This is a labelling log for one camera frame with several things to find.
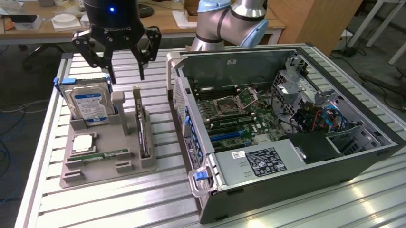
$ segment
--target hard drive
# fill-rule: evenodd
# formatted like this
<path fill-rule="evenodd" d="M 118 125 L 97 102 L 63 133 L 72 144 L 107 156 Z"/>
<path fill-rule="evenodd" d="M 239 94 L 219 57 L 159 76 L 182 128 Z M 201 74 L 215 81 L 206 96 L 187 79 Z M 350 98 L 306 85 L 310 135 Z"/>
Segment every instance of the hard drive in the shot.
<path fill-rule="evenodd" d="M 83 119 L 87 126 L 109 123 L 107 116 L 117 114 L 111 101 L 111 84 L 106 78 L 64 79 L 56 83 L 72 113 L 72 119 Z"/>

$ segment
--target gray parts tray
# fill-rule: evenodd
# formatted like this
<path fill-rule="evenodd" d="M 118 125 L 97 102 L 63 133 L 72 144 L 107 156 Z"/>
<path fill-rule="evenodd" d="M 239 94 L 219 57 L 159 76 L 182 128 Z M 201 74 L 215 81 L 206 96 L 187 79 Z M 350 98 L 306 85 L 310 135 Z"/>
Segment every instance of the gray parts tray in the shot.
<path fill-rule="evenodd" d="M 123 107 L 119 107 L 118 115 L 109 116 L 110 124 L 83 129 L 78 128 L 81 121 L 71 120 L 60 178 L 62 188 L 157 169 L 150 113 L 145 109 L 142 116 L 145 138 L 139 132 L 137 112 L 125 113 Z M 74 139 L 79 136 L 87 137 L 85 144 L 89 150 L 75 148 Z M 145 153 L 141 153 L 141 139 L 142 145 L 146 145 L 147 156 L 142 156 Z"/>

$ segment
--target gray carpet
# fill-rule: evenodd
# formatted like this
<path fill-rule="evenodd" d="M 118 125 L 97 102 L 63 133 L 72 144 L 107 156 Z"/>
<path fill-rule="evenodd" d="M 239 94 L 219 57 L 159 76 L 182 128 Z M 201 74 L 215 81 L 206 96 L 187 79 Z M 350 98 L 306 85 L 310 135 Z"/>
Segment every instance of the gray carpet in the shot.
<path fill-rule="evenodd" d="M 354 17 L 349 25 L 350 30 L 356 31 L 358 29 L 364 18 L 365 16 Z M 373 28 L 377 23 L 378 21 L 373 21 L 369 29 Z M 163 40 L 162 48 L 181 48 L 185 45 L 190 45 L 191 41 L 193 38 L 166 39 Z M 406 35 L 389 27 L 372 48 L 366 48 L 364 45 L 361 45 L 368 55 L 362 56 L 357 54 L 354 57 L 346 58 L 346 60 L 353 64 L 356 70 L 360 73 L 373 75 L 381 80 L 385 80 L 397 85 L 401 82 L 405 82 L 405 79 L 396 78 L 400 73 L 396 70 L 394 66 L 390 66 L 388 64 L 388 61 L 405 42 Z M 0 106 L 8 103 L 24 104 L 36 100 L 48 99 L 51 96 L 52 79 L 56 76 L 58 72 L 60 53 L 52 49 L 47 50 L 35 59 L 32 71 L 24 72 L 22 70 L 22 60 L 30 51 L 32 51 L 36 47 L 38 45 L 30 45 L 28 51 L 22 52 L 18 46 L 10 46 L 8 50 L 0 54 Z M 75 49 L 70 44 L 63 44 L 62 47 L 68 52 L 75 52 Z M 334 62 L 352 77 L 360 80 L 357 73 L 353 71 L 349 64 L 342 59 L 336 59 Z M 406 55 L 401 57 L 400 61 L 397 62 L 397 66 L 400 68 L 406 67 Z M 372 84 L 366 85 L 366 88 L 382 100 L 384 93 L 381 89 Z M 390 92 L 388 93 L 388 102 L 393 106 L 404 106 L 402 98 Z M 30 111 L 42 109 L 44 107 L 47 107 L 47 103 L 31 106 Z M 406 119 L 405 113 L 397 110 L 394 111 L 404 119 Z M 6 129 L 8 129 L 8 127 L 14 124 L 14 121 L 16 118 L 19 118 L 19 115 L 22 115 L 20 112 L 0 116 L 0 133 L 4 132 Z M 24 192 L 24 186 L 36 150 L 44 115 L 46 112 L 27 114 L 24 117 L 26 125 L 24 128 L 22 128 L 22 132 L 14 138 L 6 141 L 20 171 L 22 187 L 15 194 L 12 201 L 8 201 L 0 205 L 0 228 L 14 227 L 20 206 L 19 198 Z M 0 173 L 3 173 L 4 168 L 6 163 L 2 162 Z M 0 199 L 8 197 L 16 185 L 16 172 L 14 166 L 11 166 L 6 175 L 0 178 Z"/>

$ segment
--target barcode sticker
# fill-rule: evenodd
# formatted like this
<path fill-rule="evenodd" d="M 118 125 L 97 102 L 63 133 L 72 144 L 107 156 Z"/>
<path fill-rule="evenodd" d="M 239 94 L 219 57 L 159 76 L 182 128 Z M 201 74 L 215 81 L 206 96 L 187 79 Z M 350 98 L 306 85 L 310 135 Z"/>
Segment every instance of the barcode sticker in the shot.
<path fill-rule="evenodd" d="M 231 153 L 234 159 L 246 157 L 246 151 L 237 151 Z"/>

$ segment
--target wooden desk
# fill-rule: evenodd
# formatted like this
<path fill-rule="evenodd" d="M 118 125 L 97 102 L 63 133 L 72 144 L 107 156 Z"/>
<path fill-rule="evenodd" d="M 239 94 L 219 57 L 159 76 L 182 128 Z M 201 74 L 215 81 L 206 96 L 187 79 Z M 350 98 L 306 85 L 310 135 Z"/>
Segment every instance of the wooden desk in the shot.
<path fill-rule="evenodd" d="M 181 29 L 173 17 L 174 9 L 183 10 L 183 5 L 175 2 L 161 2 L 150 5 L 155 13 L 141 21 L 145 26 L 157 25 L 163 34 L 163 38 L 194 37 L 197 29 Z M 64 7 L 52 6 L 42 7 L 38 2 L 26 2 L 24 10 L 32 15 L 40 15 L 46 19 L 39 31 L 4 31 L 4 22 L 0 19 L 0 45 L 8 44 L 44 44 L 44 43 L 67 43 L 71 42 L 72 32 L 55 32 L 51 18 L 55 16 L 55 11 L 62 11 Z M 285 24 L 277 19 L 275 14 L 269 10 L 266 18 L 269 19 L 269 31 L 271 34 L 269 43 L 277 44 L 281 32 L 285 29 Z"/>

